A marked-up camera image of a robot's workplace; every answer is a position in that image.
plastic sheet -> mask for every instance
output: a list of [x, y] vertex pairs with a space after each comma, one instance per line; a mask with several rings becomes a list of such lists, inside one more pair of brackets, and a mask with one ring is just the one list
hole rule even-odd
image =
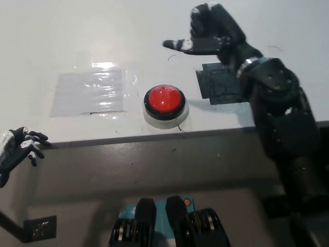
[[93, 63], [88, 72], [60, 74], [51, 116], [123, 112], [137, 77], [114, 63]]

dark patch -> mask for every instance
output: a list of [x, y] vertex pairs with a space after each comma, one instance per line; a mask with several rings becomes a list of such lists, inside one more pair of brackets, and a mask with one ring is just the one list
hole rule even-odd
[[28, 242], [56, 238], [57, 217], [50, 216], [24, 221], [24, 231], [28, 234]]
[[174, 57], [174, 56], [176, 56], [176, 55], [172, 55], [172, 56], [168, 57], [168, 61], [169, 61], [169, 59], [170, 59], [171, 57]]
[[203, 64], [202, 67], [204, 70], [195, 72], [202, 99], [209, 99], [211, 105], [247, 101], [231, 67], [221, 63]]

floor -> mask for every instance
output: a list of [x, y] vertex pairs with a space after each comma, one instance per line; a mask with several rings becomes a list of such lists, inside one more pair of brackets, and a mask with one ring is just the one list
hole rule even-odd
[[[45, 151], [0, 190], [0, 209], [22, 224], [57, 215], [57, 238], [37, 246], [107, 246], [120, 208], [141, 197], [192, 196], [212, 207], [233, 247], [293, 246], [286, 219], [268, 220], [260, 198], [282, 191], [253, 133]], [[3, 229], [6, 247], [23, 246]]]

white table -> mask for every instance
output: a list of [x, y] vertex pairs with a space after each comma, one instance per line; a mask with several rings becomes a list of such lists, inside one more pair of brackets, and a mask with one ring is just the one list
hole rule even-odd
[[[28, 126], [55, 147], [137, 142], [207, 135], [253, 127], [247, 103], [210, 105], [195, 71], [216, 57], [192, 57], [162, 48], [166, 39], [189, 37], [189, 15], [200, 0], [0, 1], [0, 130]], [[223, 0], [249, 43], [279, 57], [300, 78], [319, 124], [329, 120], [329, 2]], [[125, 112], [50, 117], [59, 74], [112, 62], [136, 75]], [[188, 99], [190, 114], [178, 128], [159, 130], [142, 115], [145, 93], [171, 84]]]

robotic hand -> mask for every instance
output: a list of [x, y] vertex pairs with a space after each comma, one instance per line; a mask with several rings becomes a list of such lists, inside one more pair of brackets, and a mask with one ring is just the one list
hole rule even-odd
[[202, 4], [191, 12], [191, 39], [166, 40], [163, 46], [190, 55], [217, 55], [224, 65], [237, 69], [245, 59], [262, 57], [220, 4]]
[[8, 130], [0, 136], [0, 188], [9, 179], [9, 173], [26, 157], [36, 166], [36, 157], [44, 158], [42, 151], [35, 142], [44, 146], [51, 146], [48, 137], [42, 133], [30, 131], [26, 127]]

